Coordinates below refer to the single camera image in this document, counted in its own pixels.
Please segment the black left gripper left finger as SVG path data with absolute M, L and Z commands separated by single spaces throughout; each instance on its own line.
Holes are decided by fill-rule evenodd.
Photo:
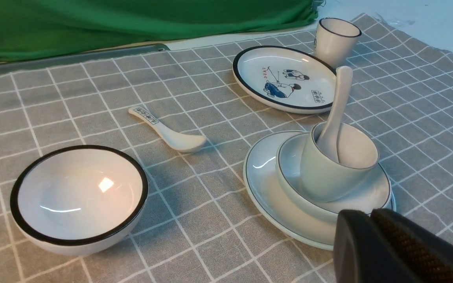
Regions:
M 338 283 L 410 283 L 412 272 L 396 256 L 371 218 L 343 210 L 337 218 L 333 244 Z

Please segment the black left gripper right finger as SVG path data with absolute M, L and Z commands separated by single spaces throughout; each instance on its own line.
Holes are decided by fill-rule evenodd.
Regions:
M 390 209 L 375 209 L 370 218 L 424 283 L 453 283 L 453 244 Z

